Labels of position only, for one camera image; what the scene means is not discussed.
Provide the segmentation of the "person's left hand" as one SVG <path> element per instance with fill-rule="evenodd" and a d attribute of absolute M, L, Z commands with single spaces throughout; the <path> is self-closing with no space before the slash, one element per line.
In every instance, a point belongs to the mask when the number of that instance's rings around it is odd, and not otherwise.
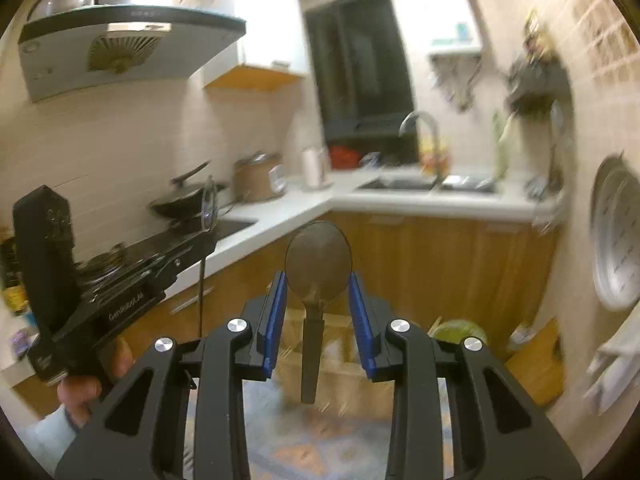
<path fill-rule="evenodd" d="M 123 336 L 113 341 L 111 375 L 116 380 L 124 376 L 134 365 L 134 356 Z M 99 378 L 93 376 L 67 376 L 58 384 L 56 393 L 65 415 L 76 428 L 82 428 L 91 417 L 89 403 L 102 392 Z"/>

